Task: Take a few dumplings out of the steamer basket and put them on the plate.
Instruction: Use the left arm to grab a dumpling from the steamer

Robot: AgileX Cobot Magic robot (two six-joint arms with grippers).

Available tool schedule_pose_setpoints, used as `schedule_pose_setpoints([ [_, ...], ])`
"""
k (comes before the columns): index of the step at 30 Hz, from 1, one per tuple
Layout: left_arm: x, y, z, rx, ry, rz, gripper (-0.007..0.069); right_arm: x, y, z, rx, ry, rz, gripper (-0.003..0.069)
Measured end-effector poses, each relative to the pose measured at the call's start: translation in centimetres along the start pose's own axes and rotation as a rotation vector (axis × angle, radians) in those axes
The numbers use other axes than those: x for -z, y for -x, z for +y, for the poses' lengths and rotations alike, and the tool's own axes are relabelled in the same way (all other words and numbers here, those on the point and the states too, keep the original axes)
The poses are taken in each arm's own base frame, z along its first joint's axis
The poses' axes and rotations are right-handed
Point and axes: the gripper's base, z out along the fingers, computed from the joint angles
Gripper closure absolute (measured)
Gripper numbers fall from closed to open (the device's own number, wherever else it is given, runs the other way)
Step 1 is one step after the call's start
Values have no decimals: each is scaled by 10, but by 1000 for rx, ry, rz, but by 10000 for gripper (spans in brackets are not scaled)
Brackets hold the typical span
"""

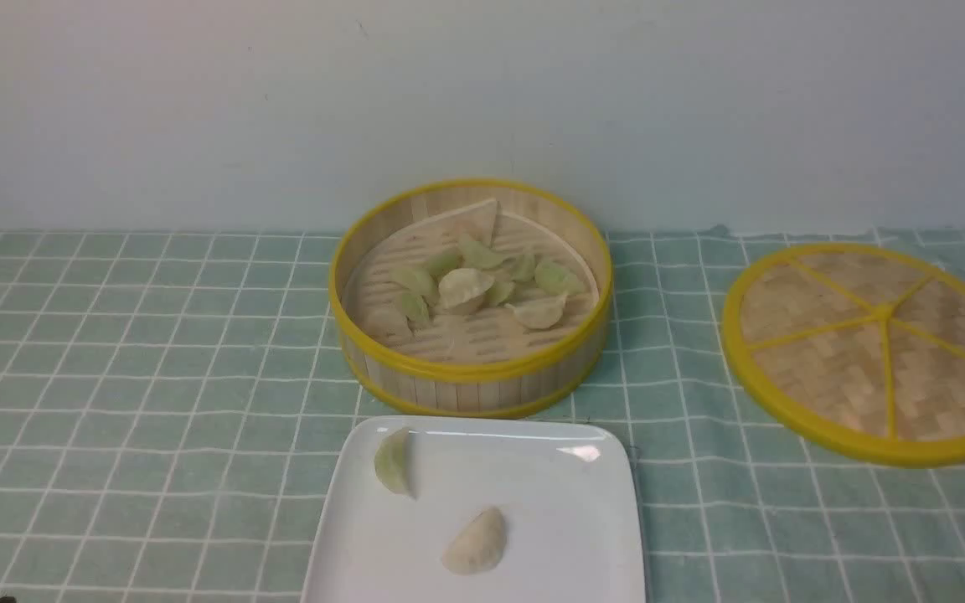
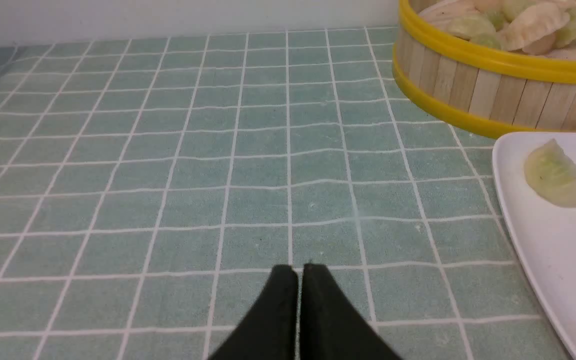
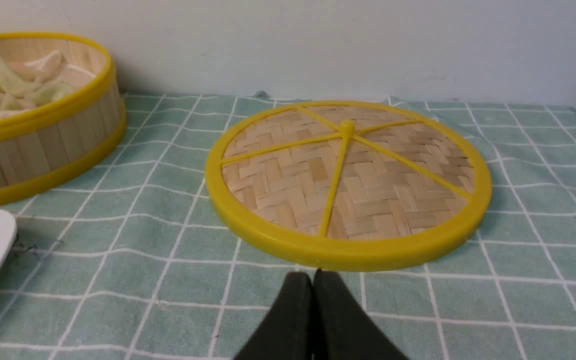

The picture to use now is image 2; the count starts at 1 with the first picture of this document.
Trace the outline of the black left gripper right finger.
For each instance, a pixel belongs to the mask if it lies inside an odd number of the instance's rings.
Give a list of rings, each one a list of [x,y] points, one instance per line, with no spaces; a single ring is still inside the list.
[[[324,264],[302,269],[299,355],[302,360],[400,360],[363,319]]]

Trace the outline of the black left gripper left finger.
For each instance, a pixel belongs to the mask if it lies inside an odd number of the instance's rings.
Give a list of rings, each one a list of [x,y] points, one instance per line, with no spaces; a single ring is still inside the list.
[[[211,360],[293,360],[297,332],[298,276],[290,265],[272,267],[242,321]]]

